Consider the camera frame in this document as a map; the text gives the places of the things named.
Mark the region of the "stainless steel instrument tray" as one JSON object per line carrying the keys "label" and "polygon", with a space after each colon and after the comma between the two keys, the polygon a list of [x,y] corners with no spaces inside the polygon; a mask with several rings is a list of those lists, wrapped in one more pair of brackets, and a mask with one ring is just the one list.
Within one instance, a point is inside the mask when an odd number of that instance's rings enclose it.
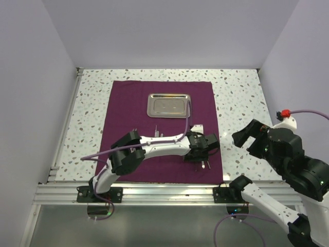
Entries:
{"label": "stainless steel instrument tray", "polygon": [[186,118],[188,94],[149,94],[147,115],[151,118]]}

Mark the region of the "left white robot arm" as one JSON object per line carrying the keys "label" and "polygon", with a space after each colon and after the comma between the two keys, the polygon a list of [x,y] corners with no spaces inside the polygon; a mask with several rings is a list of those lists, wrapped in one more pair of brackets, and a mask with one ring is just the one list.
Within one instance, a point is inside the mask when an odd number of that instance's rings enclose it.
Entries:
{"label": "left white robot arm", "polygon": [[140,136],[136,130],[131,131],[110,149],[81,158],[101,162],[98,157],[107,155],[107,160],[102,161],[105,166],[90,180],[88,195],[95,202],[103,201],[111,185],[121,176],[133,173],[144,160],[174,155],[188,162],[208,163],[209,156],[217,153],[219,148],[215,134],[185,131],[174,136],[146,137]]}

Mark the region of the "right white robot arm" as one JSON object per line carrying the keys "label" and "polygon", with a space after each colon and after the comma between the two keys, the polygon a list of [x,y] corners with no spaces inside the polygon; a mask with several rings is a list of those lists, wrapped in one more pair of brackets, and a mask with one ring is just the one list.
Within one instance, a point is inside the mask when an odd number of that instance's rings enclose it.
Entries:
{"label": "right white robot arm", "polygon": [[328,164],[305,155],[296,129],[292,116],[273,127],[253,119],[232,138],[239,148],[254,138],[249,154],[265,160],[298,193],[305,213],[287,208],[244,175],[229,184],[229,196],[259,208],[284,229],[293,246],[328,246]]}

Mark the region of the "purple surgical cloth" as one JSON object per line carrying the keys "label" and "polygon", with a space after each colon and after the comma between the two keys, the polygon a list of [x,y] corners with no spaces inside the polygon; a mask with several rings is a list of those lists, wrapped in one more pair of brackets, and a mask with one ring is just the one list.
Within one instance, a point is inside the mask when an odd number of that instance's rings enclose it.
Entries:
{"label": "purple surgical cloth", "polygon": [[[114,81],[109,95],[103,127],[101,151],[130,131],[136,129],[139,135],[153,137],[155,126],[165,137],[182,134],[185,120],[176,118],[151,118],[147,115],[149,94],[188,94],[191,97],[194,125],[202,124],[204,134],[219,135],[217,112],[211,82],[156,82],[156,81]],[[162,156],[143,161],[135,172],[119,178],[121,182],[220,184],[223,181],[221,153],[210,156],[209,170],[199,163],[184,162],[181,156]]]}

